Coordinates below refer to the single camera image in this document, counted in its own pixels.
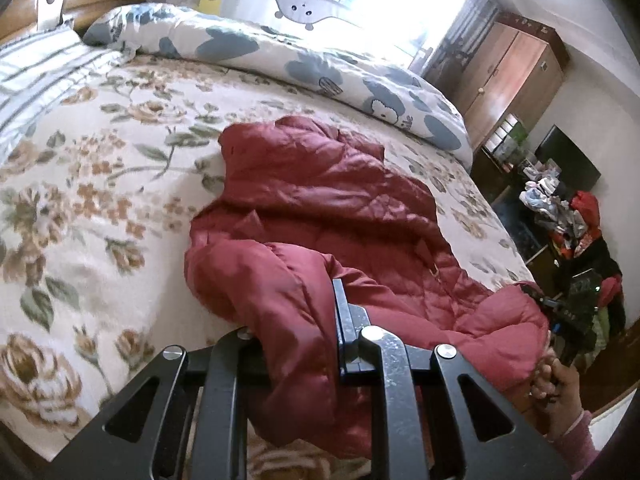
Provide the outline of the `person's right hand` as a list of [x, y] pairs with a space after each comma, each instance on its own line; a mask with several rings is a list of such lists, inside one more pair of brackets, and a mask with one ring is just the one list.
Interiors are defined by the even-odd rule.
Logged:
[[564, 365], [551, 347], [535, 368], [529, 392], [548, 415], [547, 437], [551, 441], [565, 436], [584, 416], [579, 373], [573, 365]]

